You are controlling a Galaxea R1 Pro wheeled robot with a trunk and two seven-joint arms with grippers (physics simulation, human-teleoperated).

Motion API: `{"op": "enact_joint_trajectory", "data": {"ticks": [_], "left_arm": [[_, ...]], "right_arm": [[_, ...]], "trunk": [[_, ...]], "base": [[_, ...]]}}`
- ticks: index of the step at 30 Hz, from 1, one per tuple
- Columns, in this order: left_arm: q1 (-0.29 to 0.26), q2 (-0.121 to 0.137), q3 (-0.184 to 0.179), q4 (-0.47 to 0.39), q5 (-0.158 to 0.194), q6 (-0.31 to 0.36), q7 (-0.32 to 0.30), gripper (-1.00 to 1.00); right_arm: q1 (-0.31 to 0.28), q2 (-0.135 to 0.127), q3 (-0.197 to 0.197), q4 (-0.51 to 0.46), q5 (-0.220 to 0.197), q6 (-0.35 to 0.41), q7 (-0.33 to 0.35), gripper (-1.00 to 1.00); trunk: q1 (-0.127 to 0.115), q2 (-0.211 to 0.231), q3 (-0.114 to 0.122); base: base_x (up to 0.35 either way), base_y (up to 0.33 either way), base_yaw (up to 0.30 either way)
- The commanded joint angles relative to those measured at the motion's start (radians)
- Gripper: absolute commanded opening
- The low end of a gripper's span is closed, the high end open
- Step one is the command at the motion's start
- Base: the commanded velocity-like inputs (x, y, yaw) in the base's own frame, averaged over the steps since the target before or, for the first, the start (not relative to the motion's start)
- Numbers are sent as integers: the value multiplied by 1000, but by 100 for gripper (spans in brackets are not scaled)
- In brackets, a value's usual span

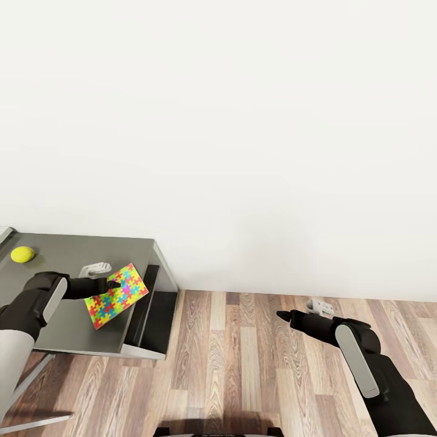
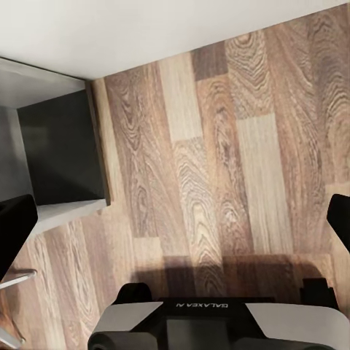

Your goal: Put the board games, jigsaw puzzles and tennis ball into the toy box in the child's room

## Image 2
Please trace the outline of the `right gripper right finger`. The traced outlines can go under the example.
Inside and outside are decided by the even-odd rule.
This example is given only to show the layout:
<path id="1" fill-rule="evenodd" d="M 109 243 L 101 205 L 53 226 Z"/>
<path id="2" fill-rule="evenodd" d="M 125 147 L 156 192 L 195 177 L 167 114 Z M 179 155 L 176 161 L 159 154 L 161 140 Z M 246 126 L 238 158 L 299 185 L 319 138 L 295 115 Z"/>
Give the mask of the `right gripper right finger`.
<path id="1" fill-rule="evenodd" d="M 327 220 L 350 252 L 350 197 L 334 194 L 327 212 Z"/>

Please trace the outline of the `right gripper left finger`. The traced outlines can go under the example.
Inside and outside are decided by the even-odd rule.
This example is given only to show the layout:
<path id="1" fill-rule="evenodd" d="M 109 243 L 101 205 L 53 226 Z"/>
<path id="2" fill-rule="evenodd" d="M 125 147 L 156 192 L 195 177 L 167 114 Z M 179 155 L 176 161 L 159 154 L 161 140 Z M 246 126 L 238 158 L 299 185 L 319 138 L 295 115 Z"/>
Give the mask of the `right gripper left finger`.
<path id="1" fill-rule="evenodd" d="M 31 194 L 0 202 L 0 281 L 38 223 Z"/>

